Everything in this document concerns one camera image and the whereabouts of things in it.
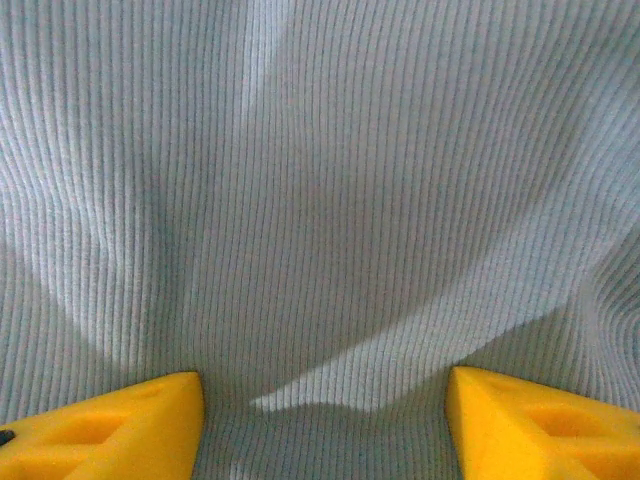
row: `cloth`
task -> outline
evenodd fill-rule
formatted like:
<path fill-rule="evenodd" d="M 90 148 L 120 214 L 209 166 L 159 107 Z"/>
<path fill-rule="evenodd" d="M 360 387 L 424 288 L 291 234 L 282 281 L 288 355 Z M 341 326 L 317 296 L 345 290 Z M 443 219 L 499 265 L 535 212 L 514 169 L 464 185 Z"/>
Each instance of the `cloth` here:
<path fill-rule="evenodd" d="M 0 421 L 197 370 L 194 478 L 460 478 L 448 371 L 640 409 L 636 0 L 0 2 Z"/>

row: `yellow foam piece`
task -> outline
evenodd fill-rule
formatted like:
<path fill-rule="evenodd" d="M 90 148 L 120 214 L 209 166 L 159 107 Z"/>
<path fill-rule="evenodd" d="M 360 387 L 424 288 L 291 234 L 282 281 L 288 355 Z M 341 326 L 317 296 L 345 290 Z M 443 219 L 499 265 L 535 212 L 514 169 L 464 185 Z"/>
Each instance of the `yellow foam piece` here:
<path fill-rule="evenodd" d="M 466 480 L 639 480 L 640 414 L 456 367 L 447 418 Z"/>
<path fill-rule="evenodd" d="M 203 422 L 198 374 L 167 375 L 0 427 L 0 479 L 188 479 Z"/>

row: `ribbed fabric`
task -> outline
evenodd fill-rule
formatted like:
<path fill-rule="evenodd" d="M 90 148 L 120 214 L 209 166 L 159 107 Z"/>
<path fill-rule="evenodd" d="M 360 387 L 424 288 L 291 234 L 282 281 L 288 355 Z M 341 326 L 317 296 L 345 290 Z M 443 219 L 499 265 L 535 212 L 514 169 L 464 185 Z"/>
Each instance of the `ribbed fabric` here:
<path fill-rule="evenodd" d="M 640 4 L 0 2 L 0 423 L 197 370 L 195 478 L 459 478 L 476 365 L 640 409 Z"/>

